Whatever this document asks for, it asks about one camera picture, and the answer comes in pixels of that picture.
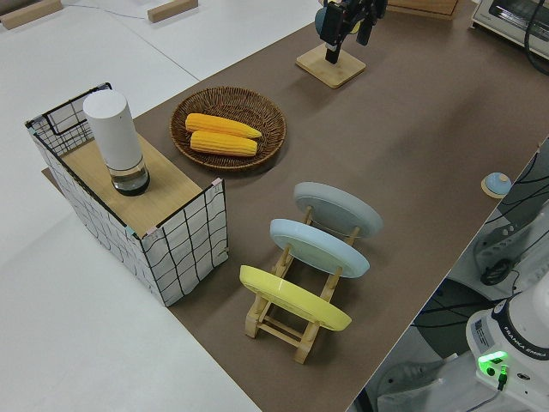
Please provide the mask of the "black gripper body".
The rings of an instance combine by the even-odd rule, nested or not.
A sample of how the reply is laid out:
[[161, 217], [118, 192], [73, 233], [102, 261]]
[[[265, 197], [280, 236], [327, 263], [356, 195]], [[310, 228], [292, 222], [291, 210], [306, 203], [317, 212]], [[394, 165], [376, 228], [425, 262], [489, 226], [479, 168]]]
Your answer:
[[370, 15], [374, 19], [383, 19], [387, 9], [386, 0], [321, 1], [323, 7], [328, 7], [332, 3], [336, 7], [343, 8], [352, 18]]

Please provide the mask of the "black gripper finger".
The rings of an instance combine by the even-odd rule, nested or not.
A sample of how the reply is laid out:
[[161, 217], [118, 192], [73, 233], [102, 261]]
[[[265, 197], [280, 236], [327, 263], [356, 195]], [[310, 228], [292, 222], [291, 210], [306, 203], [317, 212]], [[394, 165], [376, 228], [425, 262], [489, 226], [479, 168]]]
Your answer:
[[329, 3], [326, 6], [322, 27], [322, 40], [327, 47], [325, 59], [331, 64], [336, 64], [339, 58], [344, 13], [345, 9], [341, 3]]
[[377, 6], [374, 3], [368, 3], [359, 13], [361, 18], [359, 31], [356, 41], [361, 45], [367, 45], [371, 36], [373, 27], [377, 24]]

